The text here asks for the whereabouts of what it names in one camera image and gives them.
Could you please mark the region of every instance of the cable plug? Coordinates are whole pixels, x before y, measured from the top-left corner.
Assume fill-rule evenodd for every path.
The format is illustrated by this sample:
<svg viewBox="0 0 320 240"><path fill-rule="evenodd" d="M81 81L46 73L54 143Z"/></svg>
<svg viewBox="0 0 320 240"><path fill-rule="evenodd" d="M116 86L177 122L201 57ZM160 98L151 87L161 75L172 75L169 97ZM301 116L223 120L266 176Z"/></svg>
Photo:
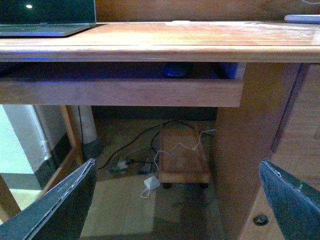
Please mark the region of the cable plug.
<svg viewBox="0 0 320 240"><path fill-rule="evenodd" d="M128 165L127 165L127 163L126 163L126 159L120 158L119 161L118 161L118 163L116 164L116 166L117 166L119 169L121 169L121 170L127 169L127 168L128 168Z"/></svg>

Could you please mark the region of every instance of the caster wheel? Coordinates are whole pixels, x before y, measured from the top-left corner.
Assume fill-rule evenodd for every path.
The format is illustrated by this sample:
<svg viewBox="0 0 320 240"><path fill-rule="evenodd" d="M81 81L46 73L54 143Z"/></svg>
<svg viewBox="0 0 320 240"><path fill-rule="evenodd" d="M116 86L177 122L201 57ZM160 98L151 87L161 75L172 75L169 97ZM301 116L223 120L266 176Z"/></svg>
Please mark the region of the caster wheel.
<svg viewBox="0 0 320 240"><path fill-rule="evenodd" d="M172 183L164 182L162 183L162 187L164 189L170 189L172 187Z"/></svg>
<svg viewBox="0 0 320 240"><path fill-rule="evenodd" d="M209 183L199 183L199 186L201 189L207 189L209 188Z"/></svg>

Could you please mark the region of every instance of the wooden cabinet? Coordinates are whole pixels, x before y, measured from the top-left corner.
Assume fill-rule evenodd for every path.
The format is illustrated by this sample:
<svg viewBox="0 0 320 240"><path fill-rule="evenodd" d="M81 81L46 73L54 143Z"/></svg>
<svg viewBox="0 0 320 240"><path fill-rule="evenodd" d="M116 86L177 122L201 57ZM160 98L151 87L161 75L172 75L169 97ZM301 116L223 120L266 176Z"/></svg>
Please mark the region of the wooden cabinet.
<svg viewBox="0 0 320 240"><path fill-rule="evenodd" d="M320 65L312 64L296 82L282 119L271 161L320 190ZM254 224L260 214L268 217L267 225ZM284 240L261 187L239 239Z"/></svg>

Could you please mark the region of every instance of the white wall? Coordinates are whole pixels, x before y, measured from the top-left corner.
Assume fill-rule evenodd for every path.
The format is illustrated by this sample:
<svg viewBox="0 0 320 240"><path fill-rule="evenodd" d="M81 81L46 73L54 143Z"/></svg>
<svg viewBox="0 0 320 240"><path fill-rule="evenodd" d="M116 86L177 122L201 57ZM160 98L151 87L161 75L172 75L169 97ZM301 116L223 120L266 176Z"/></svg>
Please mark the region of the white wall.
<svg viewBox="0 0 320 240"><path fill-rule="evenodd" d="M38 105L35 108L45 137L52 150L67 132L60 107L56 105Z"/></svg>
<svg viewBox="0 0 320 240"><path fill-rule="evenodd" d="M3 105L8 119L19 139L24 153L36 172L45 161L46 153L42 147L41 138L34 123L28 105Z"/></svg>
<svg viewBox="0 0 320 240"><path fill-rule="evenodd" d="M34 173L2 105L0 105L0 173Z"/></svg>

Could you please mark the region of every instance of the laptop screen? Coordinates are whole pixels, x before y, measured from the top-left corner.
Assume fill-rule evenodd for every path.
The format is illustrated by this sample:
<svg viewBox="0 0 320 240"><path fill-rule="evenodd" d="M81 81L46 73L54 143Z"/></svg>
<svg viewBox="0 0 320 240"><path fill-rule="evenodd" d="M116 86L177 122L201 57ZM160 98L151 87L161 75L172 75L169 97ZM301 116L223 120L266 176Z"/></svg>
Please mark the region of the laptop screen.
<svg viewBox="0 0 320 240"><path fill-rule="evenodd" d="M0 0L0 24L90 24L95 0Z"/></svg>

